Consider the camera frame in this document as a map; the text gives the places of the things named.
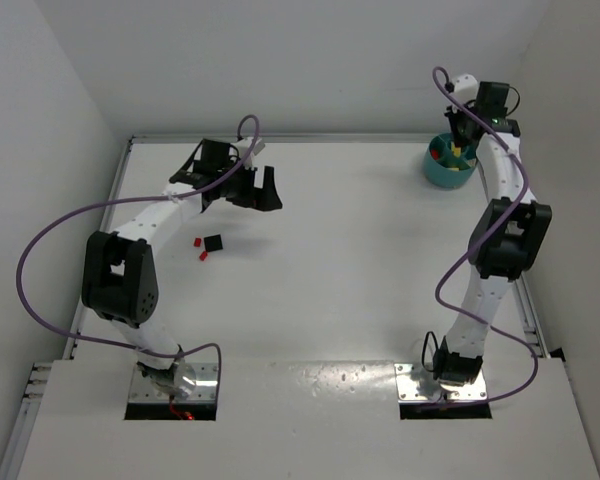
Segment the metal base plate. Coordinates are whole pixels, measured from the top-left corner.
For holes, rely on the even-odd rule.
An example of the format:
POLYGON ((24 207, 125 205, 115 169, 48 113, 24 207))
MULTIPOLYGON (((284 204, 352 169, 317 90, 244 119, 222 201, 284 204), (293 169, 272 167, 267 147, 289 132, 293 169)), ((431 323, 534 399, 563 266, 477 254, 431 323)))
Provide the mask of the metal base plate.
POLYGON ((169 370, 138 364, 132 374, 129 404, 210 405, 215 402, 217 363, 174 363, 169 370))
POLYGON ((433 374, 421 364, 395 363, 394 372, 400 404, 469 403, 488 399, 483 371, 472 383, 465 384, 434 380, 433 374))

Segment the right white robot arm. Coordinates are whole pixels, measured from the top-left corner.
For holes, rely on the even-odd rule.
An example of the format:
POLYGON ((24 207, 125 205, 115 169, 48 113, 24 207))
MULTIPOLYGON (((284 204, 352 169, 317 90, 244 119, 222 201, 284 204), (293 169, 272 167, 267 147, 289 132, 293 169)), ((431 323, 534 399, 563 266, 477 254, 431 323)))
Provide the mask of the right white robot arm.
POLYGON ((473 383, 502 298, 533 265, 552 219, 538 202, 519 156, 520 128, 506 106, 507 83, 462 75, 445 86, 455 145, 473 149, 488 204, 467 247, 470 277, 457 318, 437 347, 432 375, 442 383, 473 383))

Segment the yellow lego assembly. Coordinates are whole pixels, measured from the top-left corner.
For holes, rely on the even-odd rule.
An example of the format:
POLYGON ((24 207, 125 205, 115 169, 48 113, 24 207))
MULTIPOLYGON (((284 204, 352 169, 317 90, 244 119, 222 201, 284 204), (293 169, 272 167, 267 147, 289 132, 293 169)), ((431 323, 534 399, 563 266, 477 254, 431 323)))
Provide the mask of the yellow lego assembly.
POLYGON ((462 149, 451 141, 449 144, 449 154, 446 159, 446 167, 450 170, 459 171, 463 165, 462 149))

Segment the black square lego plate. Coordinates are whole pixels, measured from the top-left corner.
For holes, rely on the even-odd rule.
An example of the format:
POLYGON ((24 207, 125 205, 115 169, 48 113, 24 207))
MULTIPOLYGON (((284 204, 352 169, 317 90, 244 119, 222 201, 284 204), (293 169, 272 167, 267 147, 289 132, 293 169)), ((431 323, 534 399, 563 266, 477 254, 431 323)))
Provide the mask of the black square lego plate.
POLYGON ((220 234, 210 235, 203 238, 204 250, 208 253, 221 251, 224 249, 224 243, 220 234))

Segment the teal divided round container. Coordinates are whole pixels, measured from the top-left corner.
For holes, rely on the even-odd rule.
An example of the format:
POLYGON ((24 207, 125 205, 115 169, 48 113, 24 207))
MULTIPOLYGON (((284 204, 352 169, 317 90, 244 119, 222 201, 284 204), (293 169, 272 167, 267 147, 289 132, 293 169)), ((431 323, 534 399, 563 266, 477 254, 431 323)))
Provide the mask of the teal divided round container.
POLYGON ((450 133, 435 136, 423 157, 422 171, 426 180, 435 187, 457 189, 464 186, 476 170, 477 160, 473 146, 454 149, 450 133))

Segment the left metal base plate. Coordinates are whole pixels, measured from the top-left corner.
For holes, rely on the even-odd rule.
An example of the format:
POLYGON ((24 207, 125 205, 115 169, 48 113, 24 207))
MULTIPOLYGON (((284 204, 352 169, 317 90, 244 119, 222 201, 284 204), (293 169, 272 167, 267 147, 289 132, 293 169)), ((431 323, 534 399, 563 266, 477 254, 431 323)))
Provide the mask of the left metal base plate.
POLYGON ((169 370, 138 364, 132 374, 129 404, 210 405, 215 402, 217 363, 174 363, 169 370))

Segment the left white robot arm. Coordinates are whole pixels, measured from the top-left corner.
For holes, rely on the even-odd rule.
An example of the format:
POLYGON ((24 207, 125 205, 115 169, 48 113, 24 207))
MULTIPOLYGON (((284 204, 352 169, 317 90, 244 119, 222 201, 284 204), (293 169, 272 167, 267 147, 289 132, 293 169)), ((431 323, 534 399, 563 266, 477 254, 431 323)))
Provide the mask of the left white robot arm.
POLYGON ((202 140, 157 200, 126 223, 110 232, 96 231, 87 240, 83 305, 122 334, 136 351, 142 373, 163 389, 178 384, 182 348, 155 316, 155 258, 216 200, 262 212, 281 209, 272 167, 265 167, 262 185, 255 184, 253 159, 263 147, 263 140, 253 137, 234 143, 202 140))

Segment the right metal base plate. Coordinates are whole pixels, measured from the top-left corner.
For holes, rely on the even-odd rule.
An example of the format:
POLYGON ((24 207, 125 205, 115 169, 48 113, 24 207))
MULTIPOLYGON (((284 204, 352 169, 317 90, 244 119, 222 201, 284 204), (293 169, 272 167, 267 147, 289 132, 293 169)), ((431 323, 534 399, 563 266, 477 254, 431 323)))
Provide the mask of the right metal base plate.
POLYGON ((394 372, 400 404, 469 403, 488 399, 483 371, 472 383, 465 384, 434 380, 433 374, 421 364, 395 363, 394 372))

